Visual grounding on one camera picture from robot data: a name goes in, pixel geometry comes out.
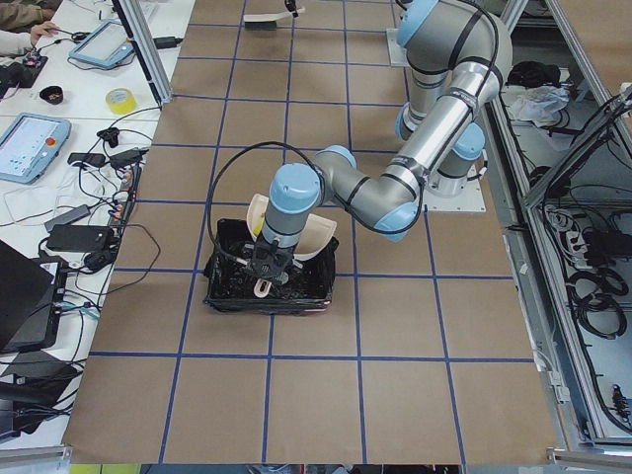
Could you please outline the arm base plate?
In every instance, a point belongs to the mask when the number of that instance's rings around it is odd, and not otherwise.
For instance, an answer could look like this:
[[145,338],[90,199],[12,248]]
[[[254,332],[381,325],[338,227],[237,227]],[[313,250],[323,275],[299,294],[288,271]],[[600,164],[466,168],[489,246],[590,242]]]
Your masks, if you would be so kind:
[[385,34],[390,65],[393,67],[407,67],[406,48],[397,42],[398,30],[387,29]]
[[431,212],[484,213],[487,208],[477,176],[475,165],[458,179],[433,172],[425,188],[424,206]]

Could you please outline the person's hand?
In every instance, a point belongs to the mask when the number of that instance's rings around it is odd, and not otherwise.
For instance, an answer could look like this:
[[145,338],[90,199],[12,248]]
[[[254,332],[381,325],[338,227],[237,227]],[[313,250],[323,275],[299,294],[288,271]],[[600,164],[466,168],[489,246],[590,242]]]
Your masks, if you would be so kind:
[[31,45],[36,46],[41,38],[52,38],[58,34],[58,27],[52,21],[34,25],[30,29]]

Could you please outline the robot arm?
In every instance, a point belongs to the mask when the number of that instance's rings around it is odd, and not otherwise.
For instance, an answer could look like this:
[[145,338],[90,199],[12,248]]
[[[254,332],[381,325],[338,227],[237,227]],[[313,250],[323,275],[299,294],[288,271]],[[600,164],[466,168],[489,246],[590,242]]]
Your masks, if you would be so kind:
[[472,1],[413,1],[397,42],[417,86],[398,117],[404,145],[378,179],[361,172],[351,152],[337,145],[280,167],[263,227],[244,263],[251,276],[286,283],[308,215],[327,201],[366,229],[394,242],[403,239],[422,212],[432,172],[454,155],[477,152],[462,141],[512,67],[506,25]]

